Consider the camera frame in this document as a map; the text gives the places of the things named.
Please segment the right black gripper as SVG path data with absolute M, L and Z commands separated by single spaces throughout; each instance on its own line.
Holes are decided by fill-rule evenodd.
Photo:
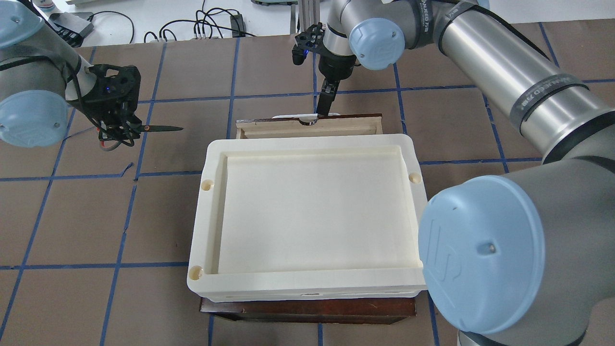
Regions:
M 351 77 L 357 57 L 349 50 L 347 37 L 338 35 L 337 31 L 331 31 L 321 23 L 313 24 L 295 35 L 295 45 L 291 50 L 293 64 L 303 65 L 310 52 L 320 57 L 318 69 L 324 77 L 317 98 L 316 114 L 319 117 L 329 116 L 340 82 Z

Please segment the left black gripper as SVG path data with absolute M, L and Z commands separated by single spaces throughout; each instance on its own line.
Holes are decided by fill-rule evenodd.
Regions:
M 139 69 L 134 65 L 97 64 L 87 70 L 95 83 L 82 96 L 80 111 L 98 128 L 99 145 L 133 147 L 137 135 L 143 132 L 143 123 L 135 115 L 140 96 Z

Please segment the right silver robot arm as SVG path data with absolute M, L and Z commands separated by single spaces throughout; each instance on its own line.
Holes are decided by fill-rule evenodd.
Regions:
M 614 17 L 517 24 L 551 61 L 614 105 Z M 538 166 L 539 153 L 494 102 L 433 47 L 406 52 L 384 72 L 356 68 L 332 111 L 380 112 L 386 132 L 411 136 L 428 197 L 480 175 Z M 276 346 L 455 346 L 457 329 L 423 292 L 417 315 L 391 325 L 305 324 L 281 330 Z

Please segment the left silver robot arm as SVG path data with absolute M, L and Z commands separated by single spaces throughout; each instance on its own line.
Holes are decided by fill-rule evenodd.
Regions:
M 147 130 L 135 115 L 136 66 L 88 63 L 21 2 L 3 0 L 0 14 L 2 141 L 24 148 L 56 144 L 74 107 L 98 129 L 99 141 L 134 145 Z

